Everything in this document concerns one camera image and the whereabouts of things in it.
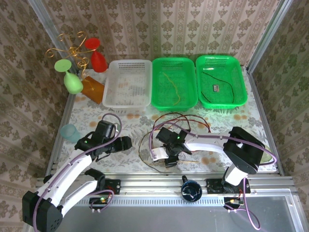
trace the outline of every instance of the robotic arm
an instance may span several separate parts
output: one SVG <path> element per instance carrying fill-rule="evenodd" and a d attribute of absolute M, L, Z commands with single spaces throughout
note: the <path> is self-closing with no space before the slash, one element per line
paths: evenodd
<path fill-rule="evenodd" d="M 95 131 L 89 133 L 77 142 L 75 150 L 54 176 L 46 180 L 46 183 L 35 193 L 28 191 L 24 195 L 22 204 L 23 221 L 25 223 L 33 226 L 35 205 L 46 189 L 48 189 L 48 192 L 40 202 L 36 217 L 37 228 L 42 232 L 55 231 L 59 227 L 65 214 L 83 197 L 95 190 L 100 191 L 105 189 L 105 175 L 95 169 L 89 169 L 85 172 L 85 175 L 92 176 L 94 180 L 84 183 L 67 197 L 69 200 L 60 205 L 61 199 L 74 180 L 86 167 L 95 161 L 102 152 L 110 154 L 128 150 L 132 147 L 131 139 L 124 136 L 118 137 L 107 146 L 81 155 L 85 151 L 113 139 L 116 136 L 116 133 L 112 136 L 113 131 L 116 131 L 116 126 L 114 124 L 101 120 Z M 55 183 L 49 188 L 52 181 L 55 181 Z"/>
<path fill-rule="evenodd" d="M 227 168 L 221 184 L 226 192 L 234 192 L 238 185 L 248 174 L 256 174 L 262 159 L 263 151 L 251 145 L 238 143 L 226 137 L 242 139 L 256 145 L 265 147 L 263 143 L 254 138 L 240 127 L 234 127 L 229 133 L 208 133 L 213 138 L 201 138 L 180 131 L 179 134 L 162 128 L 156 138 L 163 142 L 168 156 L 165 159 L 166 167 L 177 164 L 180 152 L 192 154 L 192 151 L 224 152 L 233 162 Z"/>

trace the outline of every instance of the small cup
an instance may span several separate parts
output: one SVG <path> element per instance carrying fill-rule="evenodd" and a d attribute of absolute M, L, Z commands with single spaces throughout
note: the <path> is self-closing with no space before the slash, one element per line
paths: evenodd
<path fill-rule="evenodd" d="M 76 143 L 81 138 L 80 133 L 73 124 L 63 126 L 60 130 L 60 134 L 64 139 L 72 143 Z"/>
<path fill-rule="evenodd" d="M 202 197 L 203 191 L 201 185 L 194 180 L 188 180 L 183 175 L 182 197 L 187 202 L 196 202 Z"/>

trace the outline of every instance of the patterned wall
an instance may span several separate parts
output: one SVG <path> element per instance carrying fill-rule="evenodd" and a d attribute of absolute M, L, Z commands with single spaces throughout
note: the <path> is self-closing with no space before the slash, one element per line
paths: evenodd
<path fill-rule="evenodd" d="M 309 219 L 309 1 L 294 1 L 253 72 L 286 174 Z"/>
<path fill-rule="evenodd" d="M 21 197 L 44 176 L 67 99 L 52 42 L 27 1 L 0 1 L 0 231 L 21 231 Z"/>
<path fill-rule="evenodd" d="M 98 37 L 110 62 L 162 56 L 252 56 L 279 0 L 43 0 L 53 23 L 75 38 Z"/>

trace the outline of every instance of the green plastic basket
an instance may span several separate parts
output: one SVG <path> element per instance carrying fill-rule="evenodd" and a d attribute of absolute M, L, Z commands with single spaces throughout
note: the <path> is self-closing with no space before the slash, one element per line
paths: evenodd
<path fill-rule="evenodd" d="M 205 108 L 233 109 L 248 99 L 239 61 L 230 56 L 196 60 L 198 98 Z"/>
<path fill-rule="evenodd" d="M 155 108 L 160 111 L 186 111 L 195 106 L 197 101 L 197 82 L 192 60 L 157 58 L 153 61 L 151 104 Z"/>

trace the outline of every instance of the patterned tablecloth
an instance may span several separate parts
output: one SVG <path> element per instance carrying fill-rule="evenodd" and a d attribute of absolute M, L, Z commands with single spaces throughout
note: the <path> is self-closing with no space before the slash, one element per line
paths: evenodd
<path fill-rule="evenodd" d="M 105 83 L 105 73 L 96 73 L 93 70 L 86 70 L 86 74 Z M 200 102 L 188 110 L 187 114 L 202 116 L 211 126 L 211 132 L 230 131 L 233 126 L 244 128 L 247 132 L 262 141 L 268 146 L 265 131 L 262 121 L 254 100 L 252 89 L 249 83 L 248 76 L 243 71 L 247 92 L 249 93 L 248 101 L 244 106 L 237 107 L 233 110 L 211 110 L 205 109 Z M 133 147 L 124 152 L 113 153 L 109 157 L 93 163 L 91 167 L 100 170 L 104 173 L 133 173 L 133 172 L 152 172 L 153 169 L 147 167 L 138 156 L 138 146 L 145 133 L 149 132 L 154 121 L 166 112 L 160 112 L 153 106 L 148 106 L 147 109 L 139 113 L 129 113 L 125 111 L 116 112 L 111 108 L 106 108 L 101 103 L 100 105 L 91 101 L 82 93 L 76 95 L 70 123 L 74 124 L 82 136 L 85 136 L 90 131 L 94 131 L 102 115 L 112 112 L 120 116 L 123 123 L 123 131 L 121 136 L 129 136 L 132 138 Z M 113 116 L 106 116 L 105 120 L 117 122 Z M 180 122 L 184 128 L 187 128 L 186 122 Z M 192 122 L 191 128 L 200 134 L 205 133 L 206 129 L 202 124 Z M 73 143 L 65 141 L 61 154 L 58 159 L 58 167 L 63 164 L 64 160 L 74 149 Z M 150 163 L 155 168 L 163 172 L 224 172 L 225 169 L 232 164 L 231 160 L 225 155 L 215 152 L 198 151 L 193 155 L 181 153 L 180 160 L 191 160 L 195 162 L 179 162 L 177 166 L 166 169 L 163 161 L 153 163 L 148 148 L 148 136 L 145 137 L 141 145 L 141 156 L 145 161 Z M 260 172 L 274 172 L 275 165 L 262 166 Z"/>

